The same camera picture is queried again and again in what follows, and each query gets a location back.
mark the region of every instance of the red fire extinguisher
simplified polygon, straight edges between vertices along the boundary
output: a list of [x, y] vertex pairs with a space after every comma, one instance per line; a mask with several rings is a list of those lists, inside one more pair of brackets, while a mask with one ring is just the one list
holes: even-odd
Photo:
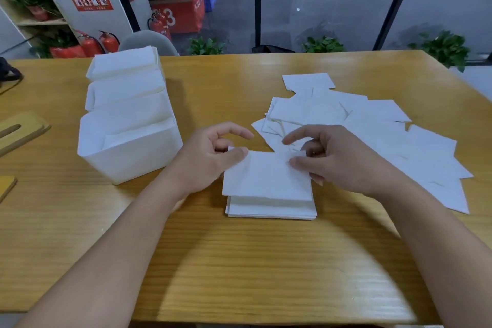
[[147, 27], [149, 30], [163, 34], [167, 39], [172, 41], [171, 32], [167, 26], [166, 17], [164, 17], [159, 11], [154, 11], [152, 13], [151, 18], [147, 20]]
[[104, 45], [104, 48], [106, 48], [106, 51], [112, 53], [112, 52], [117, 52], [118, 47], [120, 46], [120, 41], [114, 35], [113, 33], [108, 33], [107, 31], [102, 31], [102, 35], [99, 37], [102, 41], [102, 45]]
[[89, 34], [84, 33], [83, 31], [74, 29], [77, 33], [82, 35], [82, 42], [80, 43], [82, 50], [86, 57], [94, 57], [95, 55], [102, 55], [104, 52], [104, 48], [101, 43], [91, 37]]

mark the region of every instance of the person's right hand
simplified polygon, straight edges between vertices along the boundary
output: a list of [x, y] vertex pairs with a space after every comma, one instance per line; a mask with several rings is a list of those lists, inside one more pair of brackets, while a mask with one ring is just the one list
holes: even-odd
[[308, 171], [316, 181], [325, 179], [348, 191], [374, 196], [408, 178], [344, 126], [302, 126], [282, 142], [288, 145], [306, 137], [313, 138], [303, 146], [307, 157], [294, 157], [289, 163]]

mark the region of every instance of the red box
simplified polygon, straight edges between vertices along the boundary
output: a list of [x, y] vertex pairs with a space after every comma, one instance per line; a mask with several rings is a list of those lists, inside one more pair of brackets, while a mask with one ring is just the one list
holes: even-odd
[[202, 28], [205, 15], [203, 0], [152, 0], [151, 8], [167, 18], [172, 33], [193, 33]]

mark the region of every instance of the chair backrest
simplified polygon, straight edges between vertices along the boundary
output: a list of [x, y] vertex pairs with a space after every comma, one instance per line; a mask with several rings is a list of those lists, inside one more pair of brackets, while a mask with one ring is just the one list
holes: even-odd
[[162, 34], [151, 30], [142, 30], [134, 32], [121, 42], [118, 51], [126, 51], [127, 49], [143, 48], [151, 45], [157, 48], [159, 56], [179, 56], [174, 45], [169, 39]]

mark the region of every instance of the table top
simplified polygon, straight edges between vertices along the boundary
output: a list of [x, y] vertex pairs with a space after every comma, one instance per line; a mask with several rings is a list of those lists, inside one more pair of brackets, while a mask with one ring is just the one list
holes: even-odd
[[[163, 57], [183, 140], [231, 120], [249, 127], [282, 74], [328, 72], [341, 91], [393, 99], [419, 126], [458, 140], [471, 215], [492, 246], [492, 104], [422, 51]], [[46, 134], [0, 158], [19, 182], [0, 204], [0, 311], [28, 310], [108, 229], [157, 171], [113, 186], [77, 156], [89, 59], [13, 61], [25, 74], [0, 95], [0, 119], [34, 111]], [[268, 151], [255, 133], [241, 142]], [[174, 213], [134, 318], [200, 323], [438, 323], [429, 293], [381, 205], [313, 185], [314, 221], [227, 218], [222, 183]]]

